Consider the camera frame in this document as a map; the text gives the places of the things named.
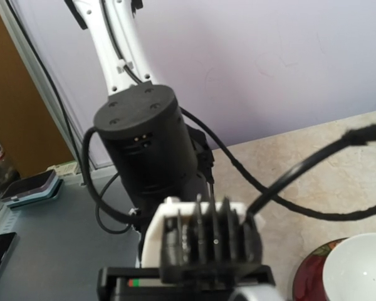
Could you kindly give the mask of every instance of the marble countertop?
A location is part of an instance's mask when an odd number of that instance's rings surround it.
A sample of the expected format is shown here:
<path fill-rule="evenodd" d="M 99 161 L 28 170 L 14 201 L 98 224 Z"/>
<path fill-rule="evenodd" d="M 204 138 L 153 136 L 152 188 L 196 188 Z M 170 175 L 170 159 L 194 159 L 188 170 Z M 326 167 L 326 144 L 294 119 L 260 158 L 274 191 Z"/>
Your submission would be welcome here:
<path fill-rule="evenodd" d="M 282 173 L 346 130 L 376 123 L 376 112 L 316 125 L 230 147 L 237 159 L 262 184 L 269 186 Z M 252 203 L 259 195 L 231 165 L 214 151 L 217 196 Z M 317 165 L 280 194 L 296 204 L 327 213 L 347 213 L 376 204 L 376 143 L 347 148 Z M 296 269 L 318 246 L 338 238 L 376 232 L 376 216 L 355 222 L 308 218 L 270 202 L 261 212 L 264 264 L 270 265 L 279 291 L 291 298 Z"/>

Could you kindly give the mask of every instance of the black motor housing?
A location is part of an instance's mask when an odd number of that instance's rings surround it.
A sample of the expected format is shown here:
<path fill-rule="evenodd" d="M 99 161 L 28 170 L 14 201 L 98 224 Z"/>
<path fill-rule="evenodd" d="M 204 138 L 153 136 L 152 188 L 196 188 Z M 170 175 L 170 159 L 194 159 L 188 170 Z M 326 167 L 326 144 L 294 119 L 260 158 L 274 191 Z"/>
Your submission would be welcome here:
<path fill-rule="evenodd" d="M 111 95 L 94 125 L 136 207 L 185 199 L 198 161 L 171 88 L 146 82 Z"/>

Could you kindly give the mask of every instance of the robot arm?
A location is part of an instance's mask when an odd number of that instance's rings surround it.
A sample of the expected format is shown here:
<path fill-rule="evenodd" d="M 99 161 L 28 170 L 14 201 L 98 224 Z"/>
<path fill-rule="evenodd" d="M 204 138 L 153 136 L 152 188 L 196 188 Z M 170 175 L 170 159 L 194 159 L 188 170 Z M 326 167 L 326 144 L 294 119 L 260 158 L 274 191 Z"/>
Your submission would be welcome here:
<path fill-rule="evenodd" d="M 89 28 L 107 84 L 109 102 L 96 114 L 94 130 L 132 202 L 142 215 L 151 216 L 150 223 L 139 227 L 144 268 L 103 269 L 100 300 L 138 295 L 151 301 L 281 301 L 276 289 L 266 284 L 274 284 L 273 276 L 269 267 L 261 265 L 260 235 L 254 220 L 246 216 L 245 205 L 228 199 L 216 205 L 207 192 L 206 182 L 213 184 L 214 159 L 206 136 L 182 122 L 171 88 L 154 85 L 157 79 L 133 23 L 142 4 L 137 0 L 66 3 L 81 27 Z M 173 199 L 178 202 L 159 203 L 169 196 L 177 196 Z M 173 286 L 132 288 L 131 278 L 159 278 Z M 257 285 L 234 291 L 238 279 Z"/>
<path fill-rule="evenodd" d="M 141 7 L 139 1 L 66 0 L 66 3 L 80 26 L 90 30 L 109 96 L 136 84 L 129 71 L 141 81 L 158 83 L 134 25 L 133 12 Z"/>

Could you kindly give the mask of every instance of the screw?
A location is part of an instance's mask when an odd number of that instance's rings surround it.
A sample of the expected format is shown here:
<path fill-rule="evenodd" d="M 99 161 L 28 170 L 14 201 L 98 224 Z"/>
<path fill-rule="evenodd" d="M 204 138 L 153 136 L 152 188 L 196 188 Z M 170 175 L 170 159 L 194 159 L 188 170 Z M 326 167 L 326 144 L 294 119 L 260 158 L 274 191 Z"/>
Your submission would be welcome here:
<path fill-rule="evenodd" d="M 150 106 L 150 108 L 160 108 L 160 103 L 154 103 L 153 105 Z"/>
<path fill-rule="evenodd" d="M 117 124 L 120 121 L 120 119 L 116 118 L 110 121 L 110 125 Z"/>

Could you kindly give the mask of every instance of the black cable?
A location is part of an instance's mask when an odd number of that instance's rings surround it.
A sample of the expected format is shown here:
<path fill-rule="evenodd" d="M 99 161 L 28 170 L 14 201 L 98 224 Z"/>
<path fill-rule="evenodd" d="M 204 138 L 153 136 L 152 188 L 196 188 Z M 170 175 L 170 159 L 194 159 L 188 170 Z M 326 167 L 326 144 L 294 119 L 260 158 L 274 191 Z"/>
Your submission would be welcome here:
<path fill-rule="evenodd" d="M 115 35 L 114 35 L 114 31 L 113 31 L 112 25 L 110 24 L 110 19 L 108 17 L 108 13 L 107 13 L 107 9 L 106 9 L 106 0 L 100 0 L 100 7 L 101 7 L 102 12 L 103 12 L 103 18 L 104 18 L 104 21 L 105 21 L 105 24 L 106 24 L 107 33 L 108 33 L 108 36 L 110 37 L 110 41 L 112 42 L 112 45 L 113 45 L 113 48 L 114 48 L 114 52 L 117 55 L 117 58 L 119 60 L 122 60 L 122 59 L 124 59 L 124 57 L 123 57 L 123 54 L 121 52 L 120 47 L 118 47 L 117 41 L 115 39 Z M 140 83 L 142 83 L 142 81 L 140 80 L 140 78 L 127 65 L 127 62 L 125 62 L 125 66 L 124 66 L 123 69 L 125 70 L 125 72 L 127 72 L 127 74 L 130 76 L 130 78 L 135 83 L 137 83 L 138 85 Z"/>
<path fill-rule="evenodd" d="M 116 173 L 114 176 L 111 177 L 110 180 L 108 180 L 108 182 L 106 183 L 106 185 L 104 185 L 102 191 L 100 191 L 100 194 L 99 194 L 99 196 L 100 196 L 101 198 L 103 198 L 103 195 L 106 193 L 107 189 L 108 189 L 108 188 L 110 187 L 110 185 L 116 180 L 116 178 L 118 178 L 118 176 L 119 176 L 119 174 Z M 102 222 L 102 220 L 101 220 L 101 218 L 100 218 L 99 210 L 100 210 L 99 205 L 96 205 L 96 209 L 95 209 L 96 222 L 98 223 L 99 227 L 100 227 L 103 231 L 105 231 L 105 232 L 107 232 L 107 233 L 109 233 L 109 234 L 118 235 L 118 234 L 124 234 L 124 233 L 128 232 L 129 229 L 131 229 L 131 227 L 132 227 L 131 224 L 126 225 L 126 227 L 125 227 L 124 229 L 122 229 L 122 230 L 111 230 L 111 229 L 107 228 L 107 227 L 103 224 L 103 222 Z"/>
<path fill-rule="evenodd" d="M 210 191 L 210 195 L 211 195 L 211 200 L 215 200 L 214 199 L 214 185 L 213 184 L 209 184 L 209 191 Z"/>
<path fill-rule="evenodd" d="M 261 193 L 264 193 L 267 190 L 267 187 L 263 186 L 254 176 L 252 176 L 251 173 L 249 173 L 248 170 L 245 169 L 245 167 L 233 156 L 229 149 L 224 145 L 220 138 L 209 127 L 207 127 L 206 124 L 200 121 L 197 117 L 193 116 L 187 110 L 181 108 L 181 111 L 186 117 L 195 122 L 200 128 L 202 128 L 202 130 L 205 133 L 207 133 L 214 140 L 214 142 L 220 147 L 223 153 L 225 153 L 225 155 L 230 159 L 231 164 L 239 171 L 239 173 L 245 178 L 245 180 L 247 180 L 248 183 L 254 186 Z M 310 218 L 322 219 L 326 221 L 354 221 L 358 219 L 368 218 L 376 214 L 376 206 L 368 208 L 365 211 L 355 211 L 352 213 L 345 214 L 322 213 L 287 201 L 278 194 L 274 195 L 272 199 L 276 203 L 284 206 L 292 212 L 300 213 Z"/>
<path fill-rule="evenodd" d="M 342 149 L 350 146 L 367 145 L 368 142 L 376 141 L 376 125 L 369 125 L 358 130 L 351 130 L 344 134 L 341 139 L 320 149 L 304 161 L 293 166 L 288 172 L 283 174 L 276 182 L 274 182 L 255 202 L 248 208 L 248 213 L 256 214 L 261 210 L 273 196 L 287 187 L 295 179 L 299 178 L 306 171 L 335 154 Z M 365 211 L 357 211 L 354 213 L 341 214 L 342 220 L 356 220 L 366 218 L 376 214 L 376 206 L 368 208 Z"/>
<path fill-rule="evenodd" d="M 57 99 L 57 102 L 58 102 L 58 105 L 60 107 L 60 110 L 61 110 L 61 113 L 63 114 L 63 118 L 64 118 L 64 121 L 65 121 L 65 125 L 66 125 L 66 128 L 67 128 L 67 131 L 68 131 L 68 135 L 70 136 L 70 140 L 71 140 L 71 146 L 74 150 L 74 153 L 75 153 L 75 157 L 76 157 L 76 160 L 78 161 L 78 164 L 79 166 L 82 166 L 81 165 L 81 157 L 80 157 L 80 151 L 78 150 L 77 146 L 76 146 L 76 142 L 75 142 L 75 138 L 74 138 L 74 135 L 73 135 L 73 132 L 72 132 L 72 129 L 71 129 L 71 125 L 70 125 L 70 120 L 67 116 L 67 113 L 66 113 L 66 110 L 65 110 L 65 107 L 64 107 L 64 104 L 63 104 L 63 101 L 61 100 L 61 97 L 60 97 L 60 94 L 58 93 L 58 90 L 57 90 L 57 87 L 52 79 L 52 77 L 50 76 L 48 70 L 46 69 L 46 67 L 44 66 L 43 62 L 42 62 L 42 59 L 40 58 L 38 52 L 36 51 L 35 47 L 33 46 L 32 44 L 32 41 L 31 39 L 29 38 L 21 20 L 18 18 L 13 6 L 11 5 L 11 3 L 9 2 L 9 0 L 6 0 L 6 4 L 7 4 L 7 7 L 8 9 L 10 10 L 10 13 L 13 15 L 13 18 L 15 19 L 19 29 L 21 30 L 28 46 L 31 48 L 32 52 L 33 52 L 33 55 L 35 56 L 36 60 L 38 61 L 40 67 L 42 68 L 43 70 L 43 73 L 45 75 L 45 77 L 47 78 L 50 86 L 51 86 L 51 89 L 53 90 L 53 93 L 55 94 L 55 97 Z"/>
<path fill-rule="evenodd" d="M 92 135 L 96 132 L 96 129 L 94 127 L 91 127 L 87 130 L 83 137 L 82 141 L 82 173 L 85 175 L 85 182 L 86 187 L 88 188 L 88 191 L 93 198 L 93 200 L 96 202 L 96 204 L 99 206 L 100 209 L 102 209 L 106 214 L 108 214 L 111 218 L 115 219 L 116 221 L 119 221 L 124 224 L 134 224 L 137 226 L 147 224 L 150 222 L 151 217 L 150 216 L 131 216 L 129 214 L 121 213 L 117 211 L 116 209 L 109 206 L 107 203 L 103 201 L 101 196 L 96 191 L 92 178 L 90 176 L 89 171 L 89 144 L 90 140 L 92 138 Z"/>

